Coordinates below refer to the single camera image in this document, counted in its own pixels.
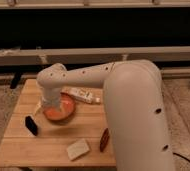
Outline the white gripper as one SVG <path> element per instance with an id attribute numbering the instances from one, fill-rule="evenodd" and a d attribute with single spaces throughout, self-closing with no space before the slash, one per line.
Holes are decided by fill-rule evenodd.
<path id="1" fill-rule="evenodd" d="M 42 88 L 41 93 L 42 93 L 41 102 L 43 108 L 59 107 L 61 100 L 60 88 L 53 88 L 53 89 Z"/>

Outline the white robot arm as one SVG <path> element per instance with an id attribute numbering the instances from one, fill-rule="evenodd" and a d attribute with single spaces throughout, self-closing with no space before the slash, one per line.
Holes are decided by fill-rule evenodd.
<path id="1" fill-rule="evenodd" d="M 42 105 L 58 107 L 64 86 L 101 88 L 117 171 L 175 171 L 162 96 L 162 76 L 149 60 L 67 70 L 57 63 L 37 75 Z"/>

